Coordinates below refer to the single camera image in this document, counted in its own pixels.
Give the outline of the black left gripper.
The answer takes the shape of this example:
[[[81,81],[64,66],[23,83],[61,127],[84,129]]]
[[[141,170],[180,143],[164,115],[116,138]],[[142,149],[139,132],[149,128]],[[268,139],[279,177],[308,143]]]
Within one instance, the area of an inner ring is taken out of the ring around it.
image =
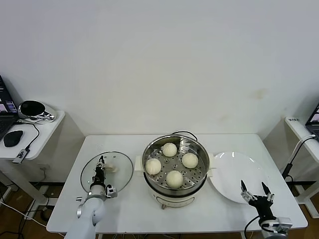
[[[103,160],[103,156],[97,161],[96,168],[95,175],[92,177],[92,185],[105,186],[105,161]]]

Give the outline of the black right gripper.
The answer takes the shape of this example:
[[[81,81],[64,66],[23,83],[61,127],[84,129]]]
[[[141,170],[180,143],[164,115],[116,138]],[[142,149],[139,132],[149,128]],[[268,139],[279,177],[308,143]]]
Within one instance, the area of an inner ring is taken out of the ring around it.
[[[256,197],[247,190],[244,181],[241,180],[241,196],[246,202],[249,202],[250,206],[257,210],[258,216],[260,218],[259,220],[274,220],[276,217],[271,211],[274,194],[271,193],[270,189],[264,182],[262,182],[262,188],[266,197]]]

